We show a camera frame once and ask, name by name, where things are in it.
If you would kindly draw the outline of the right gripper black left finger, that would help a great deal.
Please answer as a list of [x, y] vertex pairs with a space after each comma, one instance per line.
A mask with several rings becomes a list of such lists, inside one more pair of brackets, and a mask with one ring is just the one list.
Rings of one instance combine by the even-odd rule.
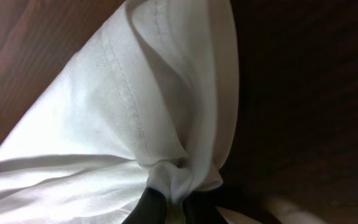
[[135, 209], [122, 224], [164, 224], [167, 214], [167, 199], [153, 188], [144, 190]]

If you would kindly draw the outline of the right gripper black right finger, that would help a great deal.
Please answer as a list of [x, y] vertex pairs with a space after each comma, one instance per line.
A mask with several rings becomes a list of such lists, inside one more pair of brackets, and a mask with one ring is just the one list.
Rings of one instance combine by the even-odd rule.
[[216, 208], [224, 205], [226, 195], [223, 190], [191, 193], [183, 201], [186, 224], [228, 224]]

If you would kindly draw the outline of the white t-shirt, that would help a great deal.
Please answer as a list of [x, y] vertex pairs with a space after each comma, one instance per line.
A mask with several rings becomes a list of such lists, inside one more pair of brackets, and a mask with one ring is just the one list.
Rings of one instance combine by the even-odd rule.
[[126, 1], [0, 145], [0, 223], [121, 223], [219, 187], [239, 99], [222, 0]]

